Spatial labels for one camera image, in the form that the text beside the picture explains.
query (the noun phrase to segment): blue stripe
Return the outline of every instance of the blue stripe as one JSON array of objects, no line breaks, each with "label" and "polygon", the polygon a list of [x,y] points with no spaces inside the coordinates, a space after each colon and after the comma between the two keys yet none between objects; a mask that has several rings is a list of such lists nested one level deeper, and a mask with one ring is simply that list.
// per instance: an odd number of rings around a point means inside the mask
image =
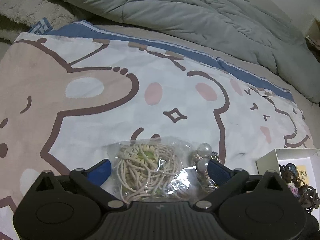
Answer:
[{"label": "blue stripe", "polygon": [[140,43],[147,46],[152,46],[159,49],[169,50],[178,54],[181,54],[185,57],[191,58],[198,62],[207,64],[209,66],[219,68],[221,70],[227,71],[232,74],[237,79],[240,79],[246,83],[249,83],[258,88],[264,88],[273,91],[276,95],[289,99],[294,102],[292,94],[289,91],[283,91],[279,89],[277,86],[273,85],[267,80],[260,79],[253,74],[242,71],[232,65],[228,65],[223,60],[217,58],[214,59],[209,55],[204,55],[203,53],[199,53],[196,50],[190,51],[189,49],[183,49],[181,47],[177,47],[175,44],[168,44],[168,43],[159,43],[155,41],[145,40],[145,39],[137,39],[135,37],[128,37],[122,34],[112,35],[109,33],[100,33],[96,30],[92,30],[91,28],[84,26],[82,24],[72,23],[69,25],[65,25],[61,27],[57,31],[50,31],[47,35],[57,35],[57,36],[66,36],[72,38],[89,38],[89,39],[107,39],[107,40],[118,40],[118,41],[132,41],[136,43]]}]

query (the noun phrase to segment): blue checkered fabric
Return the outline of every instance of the blue checkered fabric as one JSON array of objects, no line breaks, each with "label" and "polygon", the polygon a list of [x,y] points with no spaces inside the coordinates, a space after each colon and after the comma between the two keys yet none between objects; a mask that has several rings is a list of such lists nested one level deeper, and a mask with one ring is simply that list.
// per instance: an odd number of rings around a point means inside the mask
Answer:
[{"label": "blue checkered fabric", "polygon": [[44,17],[40,21],[38,21],[35,25],[33,25],[28,32],[34,33],[37,35],[42,35],[42,34],[46,34],[51,30],[53,30],[51,24],[48,22],[47,18]]}]

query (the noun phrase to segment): plastic bag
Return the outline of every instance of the plastic bag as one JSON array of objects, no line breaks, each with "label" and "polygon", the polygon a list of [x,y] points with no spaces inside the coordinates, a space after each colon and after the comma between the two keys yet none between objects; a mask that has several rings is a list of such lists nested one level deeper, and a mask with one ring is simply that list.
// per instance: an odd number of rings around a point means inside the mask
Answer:
[{"label": "plastic bag", "polygon": [[131,201],[195,202],[208,194],[193,165],[191,144],[175,137],[106,146],[113,171],[102,188]]}]

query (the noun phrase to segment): open cardboard box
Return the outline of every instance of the open cardboard box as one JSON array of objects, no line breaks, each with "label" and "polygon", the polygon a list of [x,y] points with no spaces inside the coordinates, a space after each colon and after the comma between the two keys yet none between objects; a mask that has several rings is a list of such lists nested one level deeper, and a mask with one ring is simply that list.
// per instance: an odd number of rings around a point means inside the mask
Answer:
[{"label": "open cardboard box", "polygon": [[[293,163],[294,165],[305,165],[309,177],[310,186],[318,192],[320,188],[320,150],[319,149],[300,149],[285,148],[274,149],[256,161],[259,175],[263,175],[267,170],[275,170],[280,174],[279,165]],[[319,209],[314,209],[312,215],[318,220]]]}]

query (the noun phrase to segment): pearl bead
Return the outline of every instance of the pearl bead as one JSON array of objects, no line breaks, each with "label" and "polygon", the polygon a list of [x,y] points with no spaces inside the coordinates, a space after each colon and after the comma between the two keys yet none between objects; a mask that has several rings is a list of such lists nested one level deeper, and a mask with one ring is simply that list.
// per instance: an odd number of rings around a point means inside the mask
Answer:
[{"label": "pearl bead", "polygon": [[205,172],[208,169],[208,162],[209,159],[206,158],[199,160],[197,163],[197,169],[202,173]]},{"label": "pearl bead", "polygon": [[212,147],[209,143],[202,143],[198,147],[198,154],[203,158],[208,158],[211,155]]}]

